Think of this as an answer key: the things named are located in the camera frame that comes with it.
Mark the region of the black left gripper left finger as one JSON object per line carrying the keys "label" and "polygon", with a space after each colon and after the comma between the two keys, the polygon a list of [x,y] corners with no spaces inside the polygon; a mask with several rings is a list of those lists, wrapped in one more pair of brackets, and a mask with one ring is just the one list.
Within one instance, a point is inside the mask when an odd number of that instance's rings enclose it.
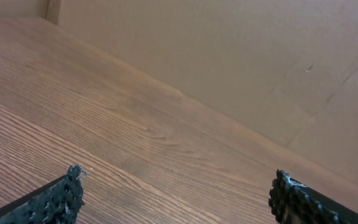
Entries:
{"label": "black left gripper left finger", "polygon": [[0,224],[75,223],[83,201],[82,166],[0,208]]}

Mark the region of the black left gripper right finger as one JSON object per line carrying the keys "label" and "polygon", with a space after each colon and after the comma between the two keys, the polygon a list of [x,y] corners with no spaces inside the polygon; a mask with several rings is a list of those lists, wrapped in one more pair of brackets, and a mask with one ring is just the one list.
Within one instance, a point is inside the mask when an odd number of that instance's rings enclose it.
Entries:
{"label": "black left gripper right finger", "polygon": [[268,205],[280,224],[358,224],[358,213],[276,171]]}

